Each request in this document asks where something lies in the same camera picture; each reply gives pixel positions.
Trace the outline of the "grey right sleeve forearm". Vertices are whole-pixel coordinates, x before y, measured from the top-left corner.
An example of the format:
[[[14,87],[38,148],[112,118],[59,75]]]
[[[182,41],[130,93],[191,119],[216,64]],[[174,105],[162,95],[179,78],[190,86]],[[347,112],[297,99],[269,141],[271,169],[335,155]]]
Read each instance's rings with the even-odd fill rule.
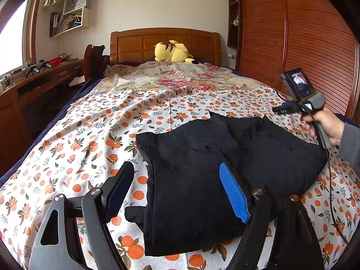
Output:
[[[338,157],[349,162],[355,173],[360,171],[360,130],[358,127],[345,123],[339,145]]]

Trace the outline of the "person's right hand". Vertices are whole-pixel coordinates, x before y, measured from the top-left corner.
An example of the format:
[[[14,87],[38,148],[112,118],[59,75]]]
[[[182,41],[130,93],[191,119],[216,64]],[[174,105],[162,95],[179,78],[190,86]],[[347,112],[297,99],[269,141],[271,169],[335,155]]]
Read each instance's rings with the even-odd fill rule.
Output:
[[[310,132],[313,139],[316,139],[315,130],[312,129],[311,123],[321,124],[325,133],[329,136],[329,141],[333,146],[339,146],[345,129],[345,123],[329,108],[324,107],[313,115],[303,115],[302,121],[305,122],[306,129]]]

